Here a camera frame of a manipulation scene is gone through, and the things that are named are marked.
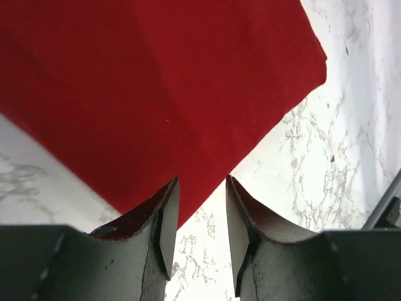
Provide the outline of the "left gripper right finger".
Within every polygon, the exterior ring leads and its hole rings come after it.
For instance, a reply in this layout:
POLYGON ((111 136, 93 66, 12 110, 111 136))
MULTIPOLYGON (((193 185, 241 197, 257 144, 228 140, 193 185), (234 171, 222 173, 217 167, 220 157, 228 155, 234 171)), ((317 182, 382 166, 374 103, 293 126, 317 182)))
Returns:
POLYGON ((241 300, 399 300, 400 231, 298 226, 226 177, 235 296, 241 300))

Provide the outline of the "dark red t shirt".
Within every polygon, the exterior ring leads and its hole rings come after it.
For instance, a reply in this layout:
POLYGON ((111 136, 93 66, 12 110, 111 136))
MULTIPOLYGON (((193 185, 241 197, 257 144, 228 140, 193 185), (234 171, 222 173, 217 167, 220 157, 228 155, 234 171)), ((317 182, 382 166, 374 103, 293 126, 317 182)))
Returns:
POLYGON ((2 1, 1 112, 124 213, 186 222, 326 80, 299 1, 2 1))

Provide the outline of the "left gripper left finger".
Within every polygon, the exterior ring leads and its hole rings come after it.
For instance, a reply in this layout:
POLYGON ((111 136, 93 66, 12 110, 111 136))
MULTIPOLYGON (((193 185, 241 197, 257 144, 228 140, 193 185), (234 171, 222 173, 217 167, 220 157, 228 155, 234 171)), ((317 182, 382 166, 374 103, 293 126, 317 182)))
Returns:
POLYGON ((180 183, 83 233, 1 226, 2 300, 163 300, 171 278, 180 183))

